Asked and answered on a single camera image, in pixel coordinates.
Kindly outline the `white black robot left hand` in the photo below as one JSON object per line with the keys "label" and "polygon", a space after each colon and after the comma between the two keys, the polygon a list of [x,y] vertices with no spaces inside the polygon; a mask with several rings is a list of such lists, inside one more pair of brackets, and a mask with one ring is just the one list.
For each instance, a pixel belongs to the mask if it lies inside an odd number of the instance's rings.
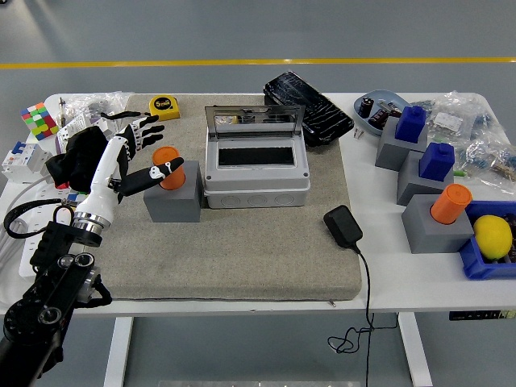
{"label": "white black robot left hand", "polygon": [[163,138],[164,126],[156,115],[136,119],[117,131],[108,141],[95,170],[90,193],[75,210],[73,225],[108,228],[114,220],[114,208],[120,199],[159,185],[184,163],[180,156],[129,174],[128,163],[135,154]]}

